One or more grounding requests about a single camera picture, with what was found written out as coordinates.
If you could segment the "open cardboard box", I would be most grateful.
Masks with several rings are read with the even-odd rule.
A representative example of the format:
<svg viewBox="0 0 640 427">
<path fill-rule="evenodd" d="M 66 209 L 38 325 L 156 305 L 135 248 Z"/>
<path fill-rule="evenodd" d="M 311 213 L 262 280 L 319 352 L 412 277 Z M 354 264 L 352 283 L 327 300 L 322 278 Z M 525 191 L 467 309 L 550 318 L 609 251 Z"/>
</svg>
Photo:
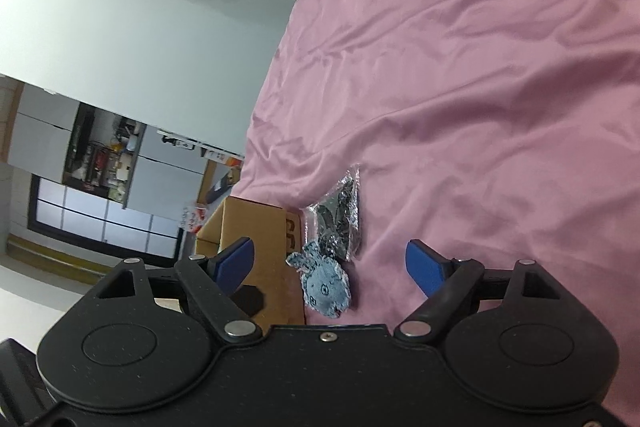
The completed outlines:
<svg viewBox="0 0 640 427">
<path fill-rule="evenodd" d="M 228 196 L 196 234 L 195 252 L 213 258 L 240 237 L 254 243 L 253 270 L 230 297 L 263 331 L 303 325 L 303 291 L 285 259 L 302 250 L 299 217 L 280 207 Z"/>
</svg>

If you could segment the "red white plastic bag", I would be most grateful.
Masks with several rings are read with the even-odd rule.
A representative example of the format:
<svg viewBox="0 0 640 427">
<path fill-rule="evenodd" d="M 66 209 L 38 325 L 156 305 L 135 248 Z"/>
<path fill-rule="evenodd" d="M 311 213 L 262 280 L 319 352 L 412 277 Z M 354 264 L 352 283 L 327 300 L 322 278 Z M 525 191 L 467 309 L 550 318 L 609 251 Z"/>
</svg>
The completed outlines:
<svg viewBox="0 0 640 427">
<path fill-rule="evenodd" d="M 180 228 L 186 233 L 196 234 L 208 219 L 208 207 L 200 202 L 189 202 L 183 207 Z"/>
</svg>

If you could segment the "black item in plastic bag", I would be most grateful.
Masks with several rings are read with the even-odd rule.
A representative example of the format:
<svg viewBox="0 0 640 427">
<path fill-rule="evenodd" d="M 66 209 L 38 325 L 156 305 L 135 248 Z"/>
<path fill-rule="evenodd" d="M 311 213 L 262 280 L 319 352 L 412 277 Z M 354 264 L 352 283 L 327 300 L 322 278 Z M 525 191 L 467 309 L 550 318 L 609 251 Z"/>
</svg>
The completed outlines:
<svg viewBox="0 0 640 427">
<path fill-rule="evenodd" d="M 326 257 L 351 262 L 360 249 L 360 169 L 350 166 L 329 192 L 302 210 L 303 242 Z"/>
</svg>

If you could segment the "white cabinet with shelves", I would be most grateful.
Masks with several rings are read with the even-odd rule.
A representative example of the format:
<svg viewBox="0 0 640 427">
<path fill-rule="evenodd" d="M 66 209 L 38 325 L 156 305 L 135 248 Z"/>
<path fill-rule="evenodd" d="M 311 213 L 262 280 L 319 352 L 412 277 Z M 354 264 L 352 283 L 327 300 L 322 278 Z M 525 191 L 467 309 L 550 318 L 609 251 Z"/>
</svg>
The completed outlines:
<svg viewBox="0 0 640 427">
<path fill-rule="evenodd" d="M 217 204 L 242 161 L 203 142 L 4 76 L 1 238 L 68 265 L 190 251 L 189 202 Z"/>
</svg>

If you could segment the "pink bed sheet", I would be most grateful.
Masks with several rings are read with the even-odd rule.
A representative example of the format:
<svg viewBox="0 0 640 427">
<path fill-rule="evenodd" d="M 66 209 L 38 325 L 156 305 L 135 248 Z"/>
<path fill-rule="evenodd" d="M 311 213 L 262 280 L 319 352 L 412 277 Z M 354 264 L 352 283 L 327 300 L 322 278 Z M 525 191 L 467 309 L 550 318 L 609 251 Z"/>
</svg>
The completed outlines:
<svg viewBox="0 0 640 427">
<path fill-rule="evenodd" d="M 242 197 L 304 207 L 361 172 L 348 323 L 422 300 L 404 250 L 540 262 L 639 328 L 639 0 L 297 0 Z"/>
</svg>

